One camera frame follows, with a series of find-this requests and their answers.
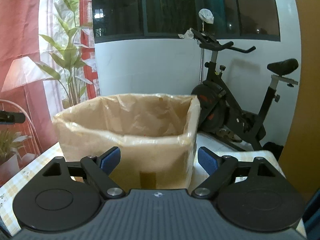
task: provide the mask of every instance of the printed curtain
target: printed curtain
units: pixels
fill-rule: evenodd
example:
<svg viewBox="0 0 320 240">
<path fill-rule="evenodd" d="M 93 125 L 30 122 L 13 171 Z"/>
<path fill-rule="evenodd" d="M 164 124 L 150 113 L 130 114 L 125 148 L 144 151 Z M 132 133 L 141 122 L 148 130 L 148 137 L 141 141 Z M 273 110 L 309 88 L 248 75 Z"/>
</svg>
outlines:
<svg viewBox="0 0 320 240">
<path fill-rule="evenodd" d="M 0 0 L 0 186 L 57 142 L 51 118 L 100 95 L 91 0 Z"/>
</svg>

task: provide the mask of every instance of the exercise bike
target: exercise bike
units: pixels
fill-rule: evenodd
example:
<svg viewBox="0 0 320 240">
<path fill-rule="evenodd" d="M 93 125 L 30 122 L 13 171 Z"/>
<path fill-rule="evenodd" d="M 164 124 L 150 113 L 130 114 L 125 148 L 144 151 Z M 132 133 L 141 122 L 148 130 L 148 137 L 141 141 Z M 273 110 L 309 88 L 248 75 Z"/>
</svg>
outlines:
<svg viewBox="0 0 320 240">
<path fill-rule="evenodd" d="M 194 38 L 200 42 L 200 48 L 212 51 L 210 62 L 204 64 L 204 66 L 208 68 L 207 78 L 192 91 L 192 95 L 197 95 L 201 106 L 198 129 L 210 133 L 218 140 L 238 151 L 244 151 L 241 147 L 238 147 L 229 140 L 218 137 L 215 134 L 226 126 L 241 140 L 250 143 L 254 151 L 262 150 L 260 141 L 266 135 L 263 122 L 272 101 L 275 100 L 278 102 L 280 99 L 280 96 L 276 95 L 278 82 L 285 82 L 289 87 L 298 85 L 297 81 L 283 77 L 284 75 L 292 73 L 299 67 L 298 61 L 296 59 L 288 59 L 282 62 L 269 64 L 267 69 L 274 74 L 271 75 L 271 83 L 267 89 L 259 113 L 255 114 L 244 111 L 222 80 L 222 72 L 226 67 L 221 65 L 221 71 L 218 73 L 216 70 L 216 61 L 218 52 L 221 50 L 230 49 L 241 53 L 250 53 L 254 51 L 256 47 L 253 46 L 248 50 L 239 49 L 233 46 L 232 41 L 221 45 L 212 35 L 200 33 L 193 29 L 192 32 Z"/>
</svg>

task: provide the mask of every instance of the adjustment knob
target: adjustment knob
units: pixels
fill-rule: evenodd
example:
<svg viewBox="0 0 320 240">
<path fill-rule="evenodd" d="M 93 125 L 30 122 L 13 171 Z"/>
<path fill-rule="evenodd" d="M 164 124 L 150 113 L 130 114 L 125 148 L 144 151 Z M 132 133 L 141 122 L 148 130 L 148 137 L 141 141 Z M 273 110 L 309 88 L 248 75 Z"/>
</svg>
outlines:
<svg viewBox="0 0 320 240">
<path fill-rule="evenodd" d="M 279 100 L 280 100 L 280 95 L 276 95 L 275 96 L 275 102 L 277 103 L 277 102 L 279 102 Z"/>
</svg>

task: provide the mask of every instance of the yellow and white tablecloth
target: yellow and white tablecloth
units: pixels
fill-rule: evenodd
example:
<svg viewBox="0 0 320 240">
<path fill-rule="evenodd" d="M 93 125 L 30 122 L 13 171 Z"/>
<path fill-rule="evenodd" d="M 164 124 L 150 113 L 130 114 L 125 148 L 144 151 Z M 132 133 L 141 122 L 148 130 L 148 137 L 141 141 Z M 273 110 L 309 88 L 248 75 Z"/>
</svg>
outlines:
<svg viewBox="0 0 320 240">
<path fill-rule="evenodd" d="M 274 158 L 273 154 L 268 151 L 258 151 L 258 152 L 215 152 L 219 156 L 231 155 L 236 157 L 239 161 L 252 162 L 257 156 L 262 156 L 267 159 L 278 171 L 282 174 L 282 170 Z M 18 174 L 12 177 L 6 184 L 0 188 L 0 216 L 6 225 L 7 229 L 11 235 L 15 235 L 20 231 L 20 226 L 12 210 L 12 202 L 15 195 L 30 181 L 35 174 L 37 174 L 47 163 L 49 163 L 52 158 L 56 156 L 63 156 L 59 143 L 52 146 L 50 149 L 41 154 Z M 209 176 L 205 170 L 198 163 L 198 156 L 194 161 L 194 168 L 191 177 L 191 183 L 189 186 L 189 191 L 195 189 L 199 184 L 201 184 Z M 302 223 L 300 221 L 297 231 L 306 237 L 306 232 Z"/>
</svg>

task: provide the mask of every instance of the brown tape strip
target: brown tape strip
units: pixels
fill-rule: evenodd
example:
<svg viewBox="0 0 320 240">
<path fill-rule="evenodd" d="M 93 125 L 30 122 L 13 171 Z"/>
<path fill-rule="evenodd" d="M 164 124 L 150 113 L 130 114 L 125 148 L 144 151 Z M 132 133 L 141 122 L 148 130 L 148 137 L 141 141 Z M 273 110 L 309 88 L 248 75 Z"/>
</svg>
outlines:
<svg viewBox="0 0 320 240">
<path fill-rule="evenodd" d="M 140 171 L 140 186 L 142 189 L 156 189 L 156 173 Z"/>
</svg>

